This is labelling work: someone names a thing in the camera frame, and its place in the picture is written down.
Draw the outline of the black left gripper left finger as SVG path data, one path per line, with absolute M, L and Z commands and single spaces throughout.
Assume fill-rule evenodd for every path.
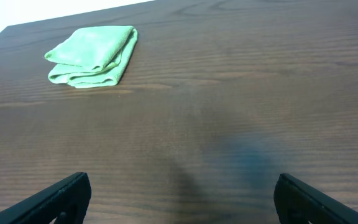
M 91 199 L 90 180 L 77 172 L 0 212 L 0 223 L 82 224 Z

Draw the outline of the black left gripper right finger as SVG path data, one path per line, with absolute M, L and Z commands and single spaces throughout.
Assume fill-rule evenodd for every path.
M 358 212 L 286 173 L 273 194 L 281 224 L 358 224 Z

